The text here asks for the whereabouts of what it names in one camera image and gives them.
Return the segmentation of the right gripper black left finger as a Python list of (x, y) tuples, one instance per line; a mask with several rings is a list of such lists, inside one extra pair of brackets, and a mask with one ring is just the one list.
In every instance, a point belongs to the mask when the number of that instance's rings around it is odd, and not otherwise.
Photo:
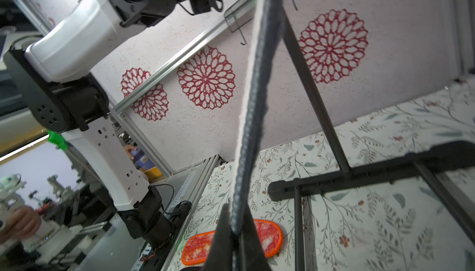
[(233, 259), (233, 232), (230, 222), (230, 205), (225, 204), (218, 219), (203, 271), (231, 271)]

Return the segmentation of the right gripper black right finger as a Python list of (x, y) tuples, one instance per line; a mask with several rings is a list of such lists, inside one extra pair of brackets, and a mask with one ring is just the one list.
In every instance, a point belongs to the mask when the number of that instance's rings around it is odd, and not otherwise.
[(239, 236), (239, 270), (270, 271), (265, 258), (256, 226), (250, 211), (244, 212), (241, 234)]

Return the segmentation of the red gel insole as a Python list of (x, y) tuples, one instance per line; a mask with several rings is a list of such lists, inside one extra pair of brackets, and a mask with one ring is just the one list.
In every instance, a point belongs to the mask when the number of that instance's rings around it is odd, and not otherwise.
[[(268, 220), (254, 220), (257, 234), (261, 242), (265, 257), (273, 257), (280, 251), (283, 243), (281, 228)], [(210, 252), (215, 231), (209, 231), (190, 237), (181, 255), (181, 262), (185, 266), (203, 264)]]

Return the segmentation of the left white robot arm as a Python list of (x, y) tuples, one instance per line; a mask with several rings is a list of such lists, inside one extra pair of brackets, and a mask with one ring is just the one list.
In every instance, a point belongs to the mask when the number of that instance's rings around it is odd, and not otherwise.
[(176, 226), (162, 198), (128, 159), (113, 132), (109, 99), (92, 68), (129, 38), (189, 1), (194, 14), (222, 10), (222, 0), (82, 0), (50, 33), (4, 55), (7, 70), (35, 119), (63, 134), (108, 190), (132, 238), (167, 245)]

